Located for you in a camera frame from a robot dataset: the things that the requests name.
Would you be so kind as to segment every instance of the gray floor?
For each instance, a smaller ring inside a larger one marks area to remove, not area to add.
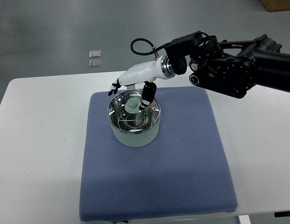
[[[266,33],[290,53],[290,11],[268,13],[258,0],[0,0],[0,102],[12,79],[127,70],[153,59],[134,55],[133,39],[160,46],[198,30],[219,41]],[[136,47],[149,51],[147,45]],[[101,68],[88,68],[92,49],[102,50]],[[251,221],[290,224],[290,217],[272,213],[253,215]]]

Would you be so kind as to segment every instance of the table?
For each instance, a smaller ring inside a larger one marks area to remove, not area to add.
[[[122,73],[10,82],[0,105],[0,223],[80,223],[89,100],[95,92],[108,91]],[[158,87],[190,86],[189,74],[190,70],[155,83]],[[151,221],[290,210],[290,94],[262,86],[255,86],[243,99],[212,91],[207,94],[230,166],[238,209],[234,213]]]

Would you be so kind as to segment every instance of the blue cushion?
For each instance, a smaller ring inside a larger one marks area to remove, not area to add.
[[[160,130],[148,145],[119,143],[112,97],[91,97],[80,191],[82,221],[233,212],[238,204],[212,108],[199,87],[158,88]]]

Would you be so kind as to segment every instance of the white container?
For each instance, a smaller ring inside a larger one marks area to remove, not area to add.
[[[108,118],[116,139],[129,147],[149,144],[159,131],[160,106],[156,99],[139,110],[141,90],[118,94],[108,106]]]

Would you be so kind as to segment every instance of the cable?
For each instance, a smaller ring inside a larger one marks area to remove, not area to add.
[[[155,50],[152,50],[150,52],[147,52],[147,53],[141,53],[141,52],[138,52],[138,51],[135,51],[134,50],[134,43],[137,42],[137,41],[144,41],[144,42],[147,42],[148,44],[150,44],[151,47],[154,47],[153,43],[147,39],[144,39],[144,38],[137,38],[135,40],[133,40],[130,44],[130,49],[133,53],[135,53],[136,55],[142,55],[142,56],[147,56],[147,55],[152,55],[156,52],[158,52],[159,50],[165,48],[169,43],[166,43],[158,48],[156,48]]]
[[[204,44],[206,44],[206,41],[209,39],[210,36],[209,36],[207,33],[204,33],[204,32],[200,32],[199,34],[203,34],[203,35],[206,36],[206,37],[203,38],[203,40],[204,40]],[[164,45],[162,45],[162,46],[156,48],[155,50],[152,50],[152,51],[147,52],[147,53],[142,53],[142,52],[138,52],[138,51],[134,50],[134,43],[135,43],[135,42],[138,42],[138,41],[144,41],[144,42],[150,44],[150,46],[151,46],[152,48],[154,47],[154,45],[153,45],[153,43],[152,43],[151,41],[149,41],[149,40],[147,40],[147,39],[145,39],[145,38],[137,38],[137,39],[133,40],[133,41],[131,42],[131,44],[130,44],[130,49],[131,49],[131,51],[132,51],[133,53],[135,53],[136,55],[142,55],[142,56],[152,55],[152,54],[158,52],[159,50],[165,48],[167,45],[170,44],[170,43],[165,43]]]

